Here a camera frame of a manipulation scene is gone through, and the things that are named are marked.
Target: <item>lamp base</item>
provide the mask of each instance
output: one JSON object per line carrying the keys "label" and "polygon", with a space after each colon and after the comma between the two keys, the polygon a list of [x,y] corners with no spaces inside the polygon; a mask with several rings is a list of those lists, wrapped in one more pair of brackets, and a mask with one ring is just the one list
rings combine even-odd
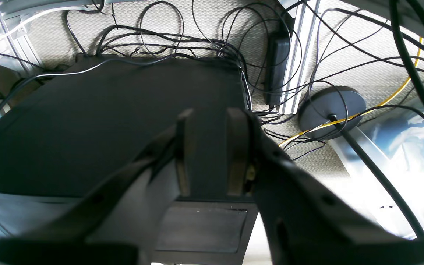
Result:
{"label": "lamp base", "polygon": [[[297,113],[297,122],[302,131],[313,129],[321,124],[330,121],[329,117],[335,115],[336,118],[344,119],[346,117],[346,108],[348,116],[361,113],[365,110],[364,98],[351,87],[336,86],[328,87],[306,100]],[[347,122],[345,129],[350,130],[358,125],[362,116]],[[333,139],[340,136],[334,126],[328,126],[306,134],[311,139]]]}

